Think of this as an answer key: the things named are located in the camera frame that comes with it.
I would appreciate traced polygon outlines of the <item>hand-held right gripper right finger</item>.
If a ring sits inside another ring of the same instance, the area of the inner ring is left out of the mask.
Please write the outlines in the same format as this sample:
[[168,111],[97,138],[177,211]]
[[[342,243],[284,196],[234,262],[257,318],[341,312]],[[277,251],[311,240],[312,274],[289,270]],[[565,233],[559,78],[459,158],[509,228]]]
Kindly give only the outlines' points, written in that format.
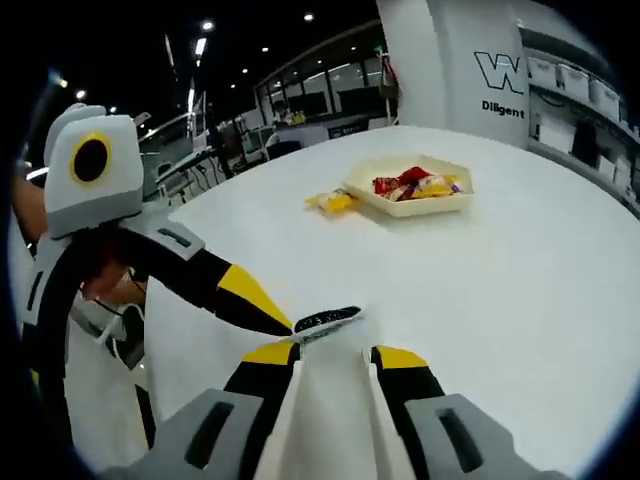
[[380,479],[564,479],[516,452],[512,434],[460,394],[445,394],[417,354],[372,347],[372,438]]

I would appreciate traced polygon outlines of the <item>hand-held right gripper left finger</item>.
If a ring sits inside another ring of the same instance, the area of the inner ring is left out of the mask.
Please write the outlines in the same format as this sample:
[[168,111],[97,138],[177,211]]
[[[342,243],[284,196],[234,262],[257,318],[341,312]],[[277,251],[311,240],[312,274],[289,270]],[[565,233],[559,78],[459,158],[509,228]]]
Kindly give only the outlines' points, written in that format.
[[278,342],[244,356],[223,389],[209,389],[164,421],[138,461],[101,479],[281,479],[302,363]]

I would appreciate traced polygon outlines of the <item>person's left hand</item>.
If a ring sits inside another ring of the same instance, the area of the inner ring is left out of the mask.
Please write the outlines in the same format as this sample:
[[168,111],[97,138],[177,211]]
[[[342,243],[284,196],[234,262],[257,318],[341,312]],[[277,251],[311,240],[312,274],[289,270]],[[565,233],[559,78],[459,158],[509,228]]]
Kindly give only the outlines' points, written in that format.
[[81,287],[85,300],[100,301],[114,306],[145,303],[146,283],[134,280],[130,267],[112,250],[98,250],[93,260]]

